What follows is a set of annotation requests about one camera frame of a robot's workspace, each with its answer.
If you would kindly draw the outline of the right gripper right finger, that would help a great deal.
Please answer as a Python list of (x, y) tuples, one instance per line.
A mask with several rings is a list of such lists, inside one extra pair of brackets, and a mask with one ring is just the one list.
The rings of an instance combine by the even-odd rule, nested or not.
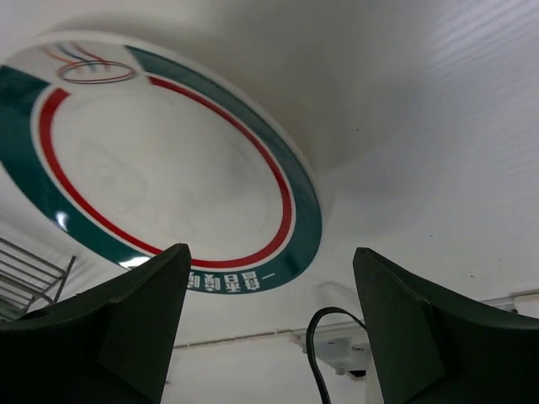
[(386, 403), (536, 403), (538, 320), (423, 279), (370, 248), (355, 284)]

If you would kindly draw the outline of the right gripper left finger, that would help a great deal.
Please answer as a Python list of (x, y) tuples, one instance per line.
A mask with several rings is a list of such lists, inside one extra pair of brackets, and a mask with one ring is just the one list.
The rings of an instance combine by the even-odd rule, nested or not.
[(120, 276), (1, 324), (3, 403), (159, 403), (188, 289), (177, 243)]

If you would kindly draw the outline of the green red rimmed plate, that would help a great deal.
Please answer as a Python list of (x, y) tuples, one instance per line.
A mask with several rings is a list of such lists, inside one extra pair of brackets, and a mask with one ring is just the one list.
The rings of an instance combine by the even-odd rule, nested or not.
[(1, 166), (122, 268), (187, 244), (195, 292), (281, 287), (321, 243), (314, 180), (282, 128), (204, 67), (126, 36), (41, 35), (2, 57)]

